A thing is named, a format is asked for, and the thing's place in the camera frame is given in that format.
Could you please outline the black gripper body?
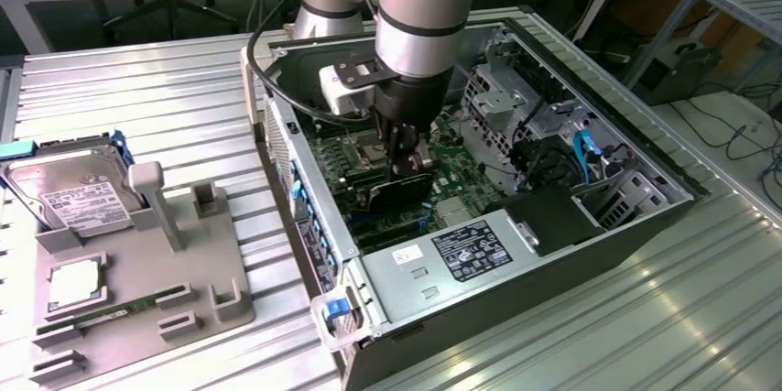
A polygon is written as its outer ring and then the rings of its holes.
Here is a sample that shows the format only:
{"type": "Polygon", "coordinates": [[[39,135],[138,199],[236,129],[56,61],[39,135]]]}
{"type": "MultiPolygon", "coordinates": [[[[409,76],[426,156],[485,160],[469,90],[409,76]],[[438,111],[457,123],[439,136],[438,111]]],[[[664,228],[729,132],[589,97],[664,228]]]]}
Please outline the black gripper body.
{"type": "Polygon", "coordinates": [[[429,131],[442,111],[454,70],[426,78],[401,76],[377,84],[374,108],[382,134],[402,126],[414,127],[419,134],[429,131]]]}

